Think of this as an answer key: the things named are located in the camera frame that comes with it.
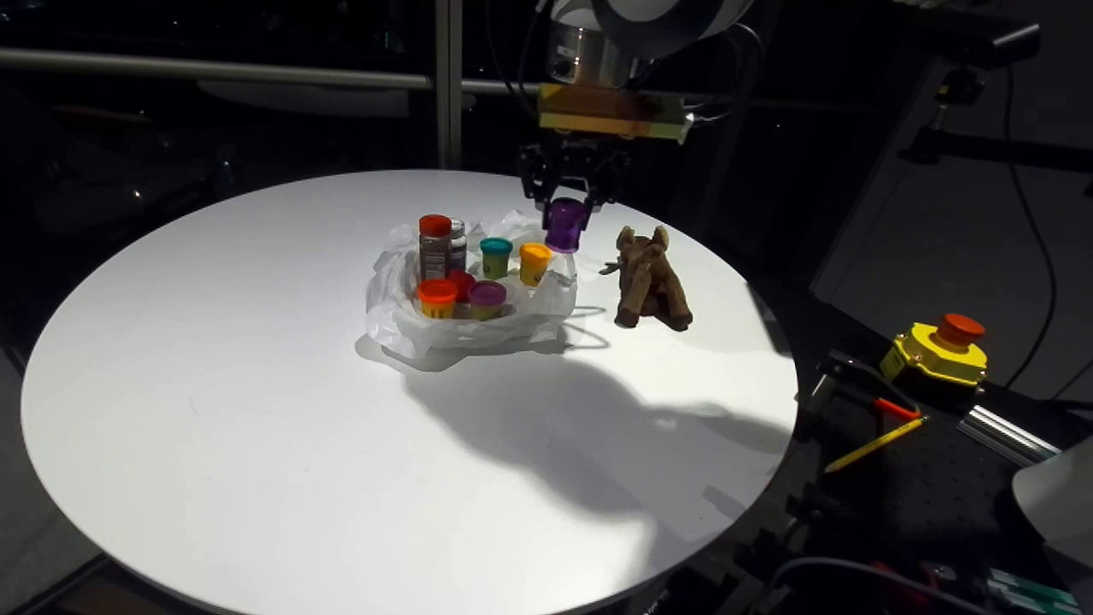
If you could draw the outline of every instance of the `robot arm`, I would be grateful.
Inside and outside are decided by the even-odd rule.
[[[633,141],[688,141],[681,95],[637,91],[649,62],[735,27],[752,0],[555,0],[555,84],[540,88],[546,141],[521,154],[524,191],[543,216],[560,183],[581,187],[595,213],[610,200]]]

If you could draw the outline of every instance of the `bottle cap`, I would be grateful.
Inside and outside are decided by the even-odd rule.
[[[420,216],[417,217],[417,231],[420,234],[449,234],[451,231],[451,217],[449,216]]]
[[[456,279],[424,279],[424,283],[417,283],[417,301],[420,305],[456,305],[458,283]]]
[[[935,339],[946,341],[946,345],[955,345],[955,348],[967,348],[975,341],[982,341],[987,333],[987,328],[971,318],[971,314],[943,314],[938,328],[935,328]]]

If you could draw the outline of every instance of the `red button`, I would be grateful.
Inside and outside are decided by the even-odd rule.
[[[971,314],[943,314],[938,339],[950,345],[975,345],[987,328]]]

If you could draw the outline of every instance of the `yellow device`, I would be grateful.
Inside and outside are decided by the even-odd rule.
[[[683,144],[690,118],[678,95],[637,95],[609,84],[540,84],[540,125],[621,141]]]
[[[888,433],[879,433],[873,439],[869,439],[869,443],[847,449],[845,456],[831,461],[831,464],[823,468],[823,473],[832,473],[832,471],[845,471],[845,468],[858,464],[861,456],[869,456],[869,455],[873,455],[873,449],[881,449],[881,446],[908,438],[908,433],[919,429],[924,423],[926,423],[926,415],[917,415],[917,420],[908,420],[908,423],[903,423],[903,428],[895,428],[895,429],[888,429]]]
[[[982,386],[987,377],[987,353],[977,341],[984,333],[987,328],[967,314],[943,314],[938,324],[917,321],[908,331],[895,333],[881,359],[881,377],[891,381],[906,370],[919,370],[930,378]]]

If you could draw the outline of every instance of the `metal frame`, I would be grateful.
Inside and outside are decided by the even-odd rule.
[[[903,149],[906,160],[935,165],[943,158],[967,158],[967,160],[993,160],[993,165],[1025,165],[1025,166],[1051,166],[1051,172],[1093,172],[1091,146],[1067,146],[1067,144],[1037,144],[1037,141],[996,141],[996,135],[975,135],[975,134],[946,134],[946,129],[919,129],[913,146]]]
[[[98,75],[154,75],[154,79],[229,79],[229,83],[283,83],[283,84],[360,84],[360,88],[411,88],[436,91],[436,165],[460,165],[460,112],[466,91],[502,95],[502,83],[466,83],[466,0],[436,0],[436,63],[433,75],[413,71],[354,71],[354,69],[294,69],[252,62],[203,62],[161,55],[84,55],[48,49],[0,49],[0,69],[18,71],[98,71]]]
[[[91,558],[89,562],[74,566],[57,583],[46,587],[31,600],[18,605],[15,615],[48,615],[67,589],[81,587],[89,576],[106,571],[112,561],[106,554]]]
[[[352,69],[294,69],[245,62],[197,62],[156,55],[81,55],[41,49],[0,49],[0,69],[20,71],[109,71],[154,79],[234,79],[234,83],[291,83],[291,84],[371,84],[371,88],[433,88],[427,75],[411,71],[352,71]]]
[[[436,0],[436,165],[460,165],[466,0]]]

